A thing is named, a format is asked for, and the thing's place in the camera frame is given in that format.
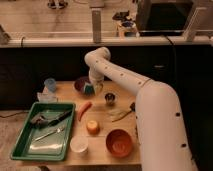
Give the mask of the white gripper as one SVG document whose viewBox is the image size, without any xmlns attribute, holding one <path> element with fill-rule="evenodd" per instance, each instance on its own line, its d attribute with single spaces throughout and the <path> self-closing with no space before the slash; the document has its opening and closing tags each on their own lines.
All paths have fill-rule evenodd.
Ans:
<svg viewBox="0 0 213 171">
<path fill-rule="evenodd" d="M 95 86 L 95 94 L 103 90 L 104 75 L 94 69 L 89 69 L 89 80 Z"/>
</svg>

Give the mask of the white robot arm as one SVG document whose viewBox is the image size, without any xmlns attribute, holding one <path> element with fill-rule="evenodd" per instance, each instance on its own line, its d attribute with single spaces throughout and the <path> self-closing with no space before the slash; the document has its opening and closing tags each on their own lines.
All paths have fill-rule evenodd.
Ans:
<svg viewBox="0 0 213 171">
<path fill-rule="evenodd" d="M 108 77 L 136 96 L 142 171 L 199 171 L 188 144 L 176 91 L 166 83 L 113 64 L 110 58 L 106 47 L 84 57 L 93 85 Z"/>
</svg>

